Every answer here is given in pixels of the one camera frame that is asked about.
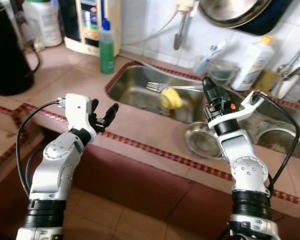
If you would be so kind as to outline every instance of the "yellow sponge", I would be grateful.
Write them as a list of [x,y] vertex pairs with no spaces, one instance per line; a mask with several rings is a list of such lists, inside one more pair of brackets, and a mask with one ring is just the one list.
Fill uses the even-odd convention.
[[161,93],[161,105],[166,109],[176,109],[183,106],[183,101],[176,90],[169,88]]

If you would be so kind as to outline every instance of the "fork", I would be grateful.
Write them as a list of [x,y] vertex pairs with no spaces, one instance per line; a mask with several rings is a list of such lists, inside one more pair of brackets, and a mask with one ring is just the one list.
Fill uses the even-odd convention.
[[189,90],[194,92],[201,92],[203,93],[203,86],[202,85],[195,85],[195,86],[169,86],[165,83],[158,83],[158,82],[152,82],[148,81],[146,84],[146,88],[158,93],[163,92],[167,89],[182,89],[182,90]]

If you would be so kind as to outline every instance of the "white hose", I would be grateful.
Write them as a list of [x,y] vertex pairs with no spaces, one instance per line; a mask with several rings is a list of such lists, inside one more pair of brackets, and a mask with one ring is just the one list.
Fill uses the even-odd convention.
[[129,59],[131,61],[138,62],[138,63],[140,63],[140,64],[142,64],[142,65],[144,65],[144,66],[146,66],[146,67],[148,67],[148,68],[150,68],[152,70],[155,70],[158,73],[164,74],[164,75],[169,76],[171,78],[181,79],[181,80],[185,80],[185,81],[191,81],[191,82],[194,82],[194,83],[198,82],[197,80],[193,80],[191,78],[187,78],[187,77],[183,77],[183,76],[179,76],[179,75],[176,75],[176,74],[172,74],[172,73],[163,71],[163,70],[161,70],[161,69],[159,69],[159,68],[157,68],[157,67],[155,67],[155,66],[153,66],[153,65],[151,65],[149,63],[146,63],[146,62],[141,61],[141,60],[139,60],[137,58],[134,58],[134,57],[126,56],[126,55],[124,55],[122,53],[119,53],[118,56],[120,56],[122,58],[125,58],[125,59]]
[[152,33],[151,35],[149,35],[149,36],[147,36],[147,37],[145,37],[143,39],[139,39],[139,40],[131,41],[131,42],[124,42],[124,43],[122,43],[122,45],[138,44],[140,42],[146,41],[146,40],[154,37],[155,35],[159,34],[164,28],[166,28],[166,26],[168,26],[172,22],[172,20],[177,16],[177,13],[178,13],[178,10],[176,9],[174,11],[173,15],[171,16],[171,18],[168,20],[168,22],[163,27],[161,27],[158,31]]

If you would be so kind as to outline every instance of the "blue cap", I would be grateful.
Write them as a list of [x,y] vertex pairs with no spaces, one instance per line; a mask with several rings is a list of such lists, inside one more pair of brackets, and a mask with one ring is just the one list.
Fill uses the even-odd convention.
[[106,18],[104,18],[104,19],[102,20],[102,29],[103,29],[103,30],[106,30],[106,31],[109,31],[109,30],[110,30],[110,27],[111,27],[110,22],[109,22]]

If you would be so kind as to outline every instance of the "power cord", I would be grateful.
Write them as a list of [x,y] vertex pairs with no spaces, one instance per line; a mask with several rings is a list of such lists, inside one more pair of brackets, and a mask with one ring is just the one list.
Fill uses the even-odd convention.
[[41,153],[45,148],[41,147],[39,149],[37,149],[36,151],[34,151],[31,156],[28,159],[28,162],[26,163],[26,168],[25,168],[25,182],[26,182],[26,186],[28,187],[28,189],[31,189],[31,180],[30,180],[30,169],[31,169],[31,165],[32,162],[34,161],[35,157]]
[[259,91],[255,91],[254,95],[257,95],[257,96],[263,98],[269,104],[273,105],[276,109],[278,109],[279,112],[281,112],[293,124],[293,126],[295,128],[295,136],[294,136],[292,145],[291,145],[288,153],[286,154],[280,168],[278,169],[278,171],[276,172],[276,174],[273,177],[272,187],[274,187],[274,184],[276,183],[276,181],[280,177],[280,175],[283,172],[284,168],[286,167],[290,157],[292,156],[292,154],[294,153],[294,151],[296,149],[296,146],[297,146],[297,144],[299,142],[299,138],[300,138],[300,127],[299,127],[298,123],[294,120],[294,118],[288,112],[286,112],[286,110],[284,110],[280,105],[275,103],[271,98],[267,97],[266,95],[262,94]]
[[176,9],[174,12],[173,12],[173,15],[168,19],[168,21],[166,22],[166,24],[161,27],[158,31],[150,34],[149,36],[143,38],[143,39],[139,39],[139,40],[136,40],[136,41],[131,41],[131,42],[124,42],[122,43],[122,45],[132,45],[132,44],[138,44],[138,43],[141,43],[143,41],[146,41],[154,36],[156,36],[157,34],[159,34],[164,28],[166,28],[171,22],[172,20],[177,16],[178,14],[178,10]]
[[[280,177],[280,175],[283,172],[283,170],[285,169],[286,165],[288,164],[288,161],[289,161],[290,157],[292,156],[292,154],[294,153],[294,151],[296,149],[296,146],[297,146],[297,144],[299,142],[300,127],[297,124],[297,122],[293,119],[293,117],[288,112],[286,112],[286,110],[284,110],[280,105],[278,105],[277,103],[275,103],[271,98],[267,97],[266,95],[264,95],[260,91],[255,91],[254,94],[252,95],[252,98],[255,98],[256,96],[263,98],[269,104],[273,105],[276,109],[278,109],[293,124],[293,126],[295,128],[295,136],[294,136],[292,145],[291,145],[288,153],[286,154],[286,156],[285,156],[285,158],[284,158],[284,160],[283,160],[280,168],[278,169],[278,171],[276,172],[276,174],[274,175],[273,178],[271,177],[270,174],[268,174],[269,186],[267,188],[270,191],[270,196],[272,197],[272,195],[274,193],[275,183],[278,180],[278,178]],[[218,238],[216,238],[216,240],[222,240],[229,231],[230,231],[230,229],[227,227],[218,236]]]
[[36,58],[38,59],[38,64],[36,65],[35,69],[32,70],[32,73],[35,73],[41,66],[41,60],[40,60],[39,54],[36,51],[35,45],[33,43],[31,44],[31,49],[34,52]]
[[54,105],[54,104],[59,104],[59,101],[48,102],[48,103],[42,105],[41,107],[37,108],[36,110],[34,110],[32,113],[30,113],[30,115],[26,117],[26,119],[23,121],[23,123],[21,123],[21,125],[20,125],[20,127],[17,131],[17,134],[16,134],[16,141],[15,141],[16,165],[17,165],[17,168],[18,168],[18,174],[19,174],[19,178],[20,178],[22,187],[23,187],[27,197],[29,197],[29,194],[30,194],[30,187],[28,187],[28,185],[27,185],[27,182],[25,180],[24,173],[23,173],[23,170],[22,170],[21,157],[20,157],[20,136],[21,136],[21,133],[22,133],[25,125],[27,124],[27,122],[36,113],[38,113],[40,110],[42,110],[42,109],[44,109],[44,108],[46,108],[50,105]]

